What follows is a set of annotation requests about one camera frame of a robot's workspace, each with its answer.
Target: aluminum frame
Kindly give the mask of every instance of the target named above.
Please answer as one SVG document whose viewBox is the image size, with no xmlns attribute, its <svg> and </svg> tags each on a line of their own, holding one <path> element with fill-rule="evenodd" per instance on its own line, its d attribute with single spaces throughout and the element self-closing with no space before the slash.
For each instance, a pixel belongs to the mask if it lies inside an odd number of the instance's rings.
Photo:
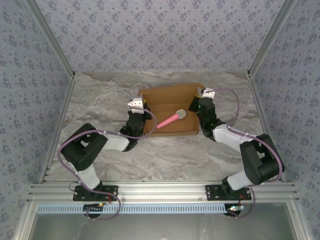
<svg viewBox="0 0 320 240">
<path fill-rule="evenodd" d="M 266 120 L 257 88 L 251 76 L 248 82 L 252 91 L 253 99 L 256 104 L 262 129 L 265 133 L 271 134 Z M 18 235 L 16 240 L 28 239 L 31 226 L 35 219 L 35 211 L 39 204 L 72 204 L 73 193 L 68 186 L 71 181 L 66 180 L 46 180 L 46 172 L 50 170 L 53 156 L 57 149 L 57 144 L 62 130 L 62 124 L 68 110 L 69 102 L 74 89 L 75 80 L 72 79 L 68 87 L 64 105 L 56 125 L 56 131 L 47 154 L 45 167 L 40 178 L 41 184 L 33 184 L 27 201 L 31 204 L 28 210 L 24 211 L 19 223 Z M 220 181 L 104 181 L 103 184 L 118 185 L 119 197 L 123 203 L 130 204 L 203 204 L 208 203 L 205 185 L 221 184 Z M 311 232 L 308 228 L 305 215 L 299 203 L 296 186 L 291 182 L 263 183 L 254 186 L 256 202 L 259 203 L 287 203 L 290 212 L 291 222 L 298 240 L 312 240 Z M 234 203 L 234 201 L 218 201 L 217 203 Z"/>
</svg>

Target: glass panel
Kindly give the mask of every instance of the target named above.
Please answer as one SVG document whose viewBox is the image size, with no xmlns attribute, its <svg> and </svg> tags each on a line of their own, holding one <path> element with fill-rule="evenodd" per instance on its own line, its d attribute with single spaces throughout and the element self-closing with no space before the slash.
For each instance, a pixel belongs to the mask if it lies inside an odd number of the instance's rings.
<svg viewBox="0 0 320 240">
<path fill-rule="evenodd" d="M 287 205 L 257 204 L 250 216 L 120 214 L 88 221 L 82 214 L 37 215 L 30 240 L 296 240 Z"/>
</svg>

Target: black mounting plate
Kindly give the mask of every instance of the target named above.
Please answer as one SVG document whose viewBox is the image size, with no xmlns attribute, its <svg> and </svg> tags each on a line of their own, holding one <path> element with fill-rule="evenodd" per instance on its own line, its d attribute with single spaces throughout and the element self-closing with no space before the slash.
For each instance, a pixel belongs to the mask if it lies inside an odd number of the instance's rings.
<svg viewBox="0 0 320 240">
<path fill-rule="evenodd" d="M 221 185 L 206 185 L 205 191 L 206 191 L 206 199 L 208 201 L 227 201 L 227 200 L 243 201 L 244 199 L 241 197 L 241 195 L 243 195 L 246 200 L 252 199 L 251 192 L 247 187 L 234 191 L 235 194 L 233 198 L 226 196 L 226 194 L 221 188 Z"/>
<path fill-rule="evenodd" d="M 107 192 L 114 194 L 118 196 L 118 186 L 109 186 L 109 185 L 103 185 L 100 192 Z M 86 190 L 82 185 L 78 185 L 74 189 L 73 193 L 73 201 L 74 202 L 92 202 L 92 201 L 98 201 L 98 202 L 115 202 L 117 201 L 115 197 L 105 195 L 105 194 L 92 194 L 88 190 Z"/>
</svg>

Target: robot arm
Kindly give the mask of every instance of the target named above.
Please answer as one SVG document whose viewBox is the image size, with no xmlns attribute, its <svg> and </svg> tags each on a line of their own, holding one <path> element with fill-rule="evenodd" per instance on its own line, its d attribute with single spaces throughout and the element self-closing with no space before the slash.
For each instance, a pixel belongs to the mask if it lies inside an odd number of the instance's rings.
<svg viewBox="0 0 320 240">
<path fill-rule="evenodd" d="M 149 113 L 142 110 L 148 110 L 148 104 L 140 97 L 131 100 L 128 103 L 128 107 L 141 108 L 141 110 L 130 109 L 128 111 L 129 119 L 119 132 L 123 135 L 141 137 L 144 133 L 146 120 L 152 118 Z M 90 130 L 95 130 L 95 128 L 90 123 L 86 123 L 68 139 Z M 61 153 L 72 164 L 76 174 L 88 188 L 101 191 L 103 185 L 93 167 L 93 162 L 99 152 L 102 149 L 127 152 L 137 145 L 137 143 L 138 139 L 128 139 L 121 135 L 93 132 L 73 140 L 61 150 Z M 98 194 L 90 194 L 93 199 L 98 197 Z"/>
<path fill-rule="evenodd" d="M 259 185 L 279 174 L 278 162 L 273 154 L 259 142 L 241 136 L 230 131 L 228 125 L 217 118 L 216 108 L 213 103 L 214 92 L 206 88 L 202 97 L 195 96 L 189 106 L 189 111 L 195 112 L 200 122 L 204 136 L 207 138 L 228 145 L 241 153 L 244 170 L 238 171 L 222 180 L 222 189 L 225 195 L 231 197 L 236 191 L 251 185 Z M 255 136 L 267 143 L 279 156 L 276 147 L 267 134 Z M 282 171 L 285 167 L 282 160 Z"/>
</svg>

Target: enclosure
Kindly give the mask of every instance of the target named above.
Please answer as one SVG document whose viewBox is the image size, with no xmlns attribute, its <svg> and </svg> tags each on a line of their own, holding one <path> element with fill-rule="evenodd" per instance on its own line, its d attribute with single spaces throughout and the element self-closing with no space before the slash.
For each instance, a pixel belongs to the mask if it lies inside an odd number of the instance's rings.
<svg viewBox="0 0 320 240">
<path fill-rule="evenodd" d="M 0 238 L 320 238 L 317 1 L 4 0 L 0 7 Z M 93 166 L 104 185 L 118 187 L 121 214 L 108 228 L 87 221 L 58 148 L 85 123 L 118 132 L 139 90 L 187 83 L 236 92 L 234 127 L 271 136 L 285 165 L 281 181 L 252 187 L 256 202 L 244 210 L 255 205 L 252 214 L 229 221 L 221 213 L 235 201 L 209 201 L 205 187 L 241 171 L 241 154 L 201 130 L 147 137 L 128 152 L 99 153 Z M 232 92 L 217 90 L 213 101 L 221 120 L 235 117 Z"/>
</svg>

